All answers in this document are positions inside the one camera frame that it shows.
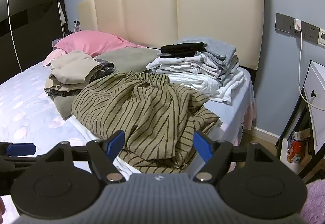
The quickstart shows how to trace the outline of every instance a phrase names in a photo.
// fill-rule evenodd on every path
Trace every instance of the wooden floor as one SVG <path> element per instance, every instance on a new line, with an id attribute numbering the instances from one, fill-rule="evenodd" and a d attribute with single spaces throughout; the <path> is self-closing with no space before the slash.
<path id="1" fill-rule="evenodd" d="M 277 148 L 275 148 L 275 145 L 274 144 L 272 144 L 272 143 L 270 143 L 268 141 L 262 140 L 260 138 L 257 138 L 255 136 L 252 136 L 252 135 L 250 135 L 248 133 L 243 133 L 243 137 L 242 137 L 242 140 L 241 140 L 239 146 L 247 147 L 248 144 L 251 141 L 257 141 L 257 142 L 259 142 L 262 146 L 264 146 L 273 155 L 277 155 Z M 237 162 L 236 168 L 243 167 L 244 164 L 245 164 L 245 162 Z"/>

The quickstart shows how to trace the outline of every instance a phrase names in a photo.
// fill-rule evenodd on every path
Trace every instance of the white cable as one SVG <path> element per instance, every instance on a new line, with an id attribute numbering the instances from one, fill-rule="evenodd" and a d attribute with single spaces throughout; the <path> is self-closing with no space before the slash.
<path id="1" fill-rule="evenodd" d="M 316 108 L 316 109 L 319 109 L 319 110 L 322 110 L 322 111 L 325 111 L 324 109 L 322 109 L 322 108 L 319 108 L 319 107 L 317 107 L 317 106 L 315 106 L 315 105 L 313 105 L 313 104 L 311 104 L 311 103 L 309 103 L 304 97 L 303 97 L 303 94 L 301 93 L 301 89 L 300 89 L 300 65 L 301 65 L 301 52 L 302 52 L 302 50 L 303 50 L 303 33 L 301 32 L 301 27 L 300 26 L 298 26 L 299 27 L 299 31 L 300 31 L 300 37 L 301 37 L 301 39 L 300 39 L 300 56 L 299 56 L 299 76 L 298 76 L 298 91 L 299 91 L 299 93 L 300 93 L 300 96 L 303 98 L 303 100 L 308 104 L 308 105 L 310 105 L 310 106 L 312 106 L 312 107 L 314 107 L 314 108 Z"/>
<path id="2" fill-rule="evenodd" d="M 19 58 L 18 58 L 17 51 L 16 51 L 14 36 L 12 35 L 12 30 L 11 30 L 11 22 L 10 22 L 10 14 L 9 14 L 9 0 L 7 0 L 7 9 L 8 9 L 8 20 L 9 20 L 9 28 L 10 28 L 10 33 L 11 33 L 12 44 L 14 46 L 14 50 L 15 50 L 15 54 L 16 54 L 16 58 L 17 58 L 17 61 L 18 61 L 19 68 L 20 68 L 20 70 L 22 72 L 22 67 L 20 66 Z"/>

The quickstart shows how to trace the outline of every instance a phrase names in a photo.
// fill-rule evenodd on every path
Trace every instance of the blue gripper pad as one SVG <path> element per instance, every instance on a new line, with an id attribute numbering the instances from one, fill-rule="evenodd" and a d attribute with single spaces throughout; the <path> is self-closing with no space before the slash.
<path id="1" fill-rule="evenodd" d="M 213 151 L 211 147 L 212 144 L 213 142 L 207 136 L 203 136 L 202 132 L 196 131 L 194 133 L 194 148 L 197 150 L 204 162 L 209 161 L 209 159 L 213 156 Z"/>
<path id="2" fill-rule="evenodd" d="M 122 130 L 118 130 L 108 139 L 108 141 L 109 141 L 108 145 L 107 146 L 103 145 L 103 148 L 108 159 L 111 162 L 113 162 L 124 146 L 124 141 L 125 141 L 124 132 Z"/>
<path id="3" fill-rule="evenodd" d="M 7 155 L 25 156 L 33 155 L 36 152 L 36 146 L 33 143 L 12 143 L 7 147 Z"/>

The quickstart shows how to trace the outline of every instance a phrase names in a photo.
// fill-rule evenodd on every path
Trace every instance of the wall switch panel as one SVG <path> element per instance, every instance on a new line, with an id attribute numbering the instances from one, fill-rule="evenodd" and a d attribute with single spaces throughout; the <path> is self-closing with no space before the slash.
<path id="1" fill-rule="evenodd" d="M 277 13 L 275 19 L 275 29 L 290 34 L 291 17 Z"/>
<path id="2" fill-rule="evenodd" d="M 294 19 L 295 18 L 293 17 L 277 13 L 275 19 L 275 29 L 278 31 L 283 31 L 292 34 L 294 36 L 300 37 L 301 36 L 300 32 L 294 29 Z M 319 27 L 301 21 L 301 33 L 303 39 L 314 44 L 319 44 L 320 41 Z"/>

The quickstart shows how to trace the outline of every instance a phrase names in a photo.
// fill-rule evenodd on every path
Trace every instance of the blue wall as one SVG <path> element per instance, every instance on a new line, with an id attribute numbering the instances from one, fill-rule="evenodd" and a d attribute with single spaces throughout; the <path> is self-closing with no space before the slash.
<path id="1" fill-rule="evenodd" d="M 82 0 L 64 0 L 69 29 L 78 18 Z M 277 33 L 276 12 L 325 28 L 325 0 L 265 0 L 264 33 L 259 67 L 254 85 L 257 119 L 255 126 L 280 135 L 298 99 L 300 39 Z M 325 64 L 325 50 L 303 42 L 301 83 L 310 60 Z"/>

